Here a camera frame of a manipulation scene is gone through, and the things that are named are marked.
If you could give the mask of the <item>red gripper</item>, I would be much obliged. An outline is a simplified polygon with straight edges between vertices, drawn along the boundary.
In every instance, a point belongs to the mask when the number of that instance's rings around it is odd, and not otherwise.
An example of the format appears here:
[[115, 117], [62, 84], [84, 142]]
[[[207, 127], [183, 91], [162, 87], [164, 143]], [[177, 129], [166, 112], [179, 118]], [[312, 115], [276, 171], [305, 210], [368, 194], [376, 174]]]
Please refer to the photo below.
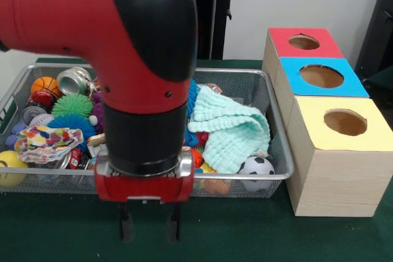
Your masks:
[[181, 156], [173, 175], [158, 177], [128, 177], [115, 175], [108, 156], [98, 156], [95, 165], [95, 187], [103, 201], [119, 204], [119, 233], [124, 242], [134, 238], [133, 219], [126, 201], [129, 199], [153, 199], [163, 203], [177, 202], [172, 206], [166, 223], [168, 242], [177, 242], [181, 235], [181, 204], [189, 199], [194, 183], [192, 156]]

